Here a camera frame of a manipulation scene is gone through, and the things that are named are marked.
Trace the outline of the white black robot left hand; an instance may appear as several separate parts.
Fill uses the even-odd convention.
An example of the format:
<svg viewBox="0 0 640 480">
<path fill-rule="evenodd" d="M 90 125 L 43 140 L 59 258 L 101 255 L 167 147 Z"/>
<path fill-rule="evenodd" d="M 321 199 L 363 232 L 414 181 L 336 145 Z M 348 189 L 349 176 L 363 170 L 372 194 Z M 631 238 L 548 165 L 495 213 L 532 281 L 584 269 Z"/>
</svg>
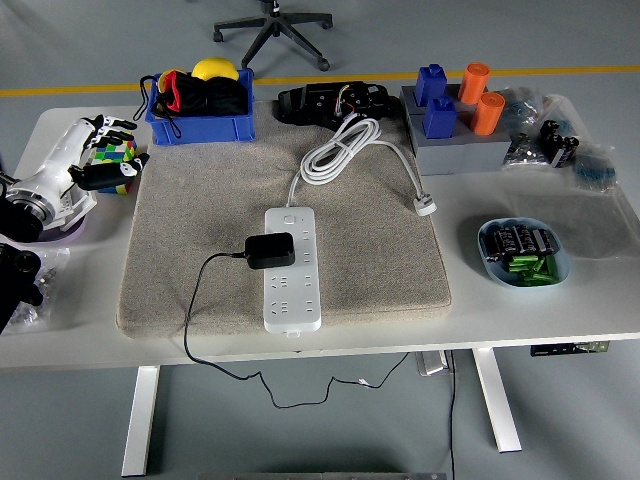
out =
<svg viewBox="0 0 640 480">
<path fill-rule="evenodd" d="M 84 191 L 129 184 L 142 172 L 149 155 L 141 153 L 133 159 L 115 163 L 81 163 L 85 152 L 108 145 L 132 141 L 137 125 L 128 120 L 98 115 L 83 117 L 73 123 L 58 140 L 42 165 L 32 176 L 11 185 L 10 196 L 39 198 L 57 202 L 72 187 Z"/>
</svg>

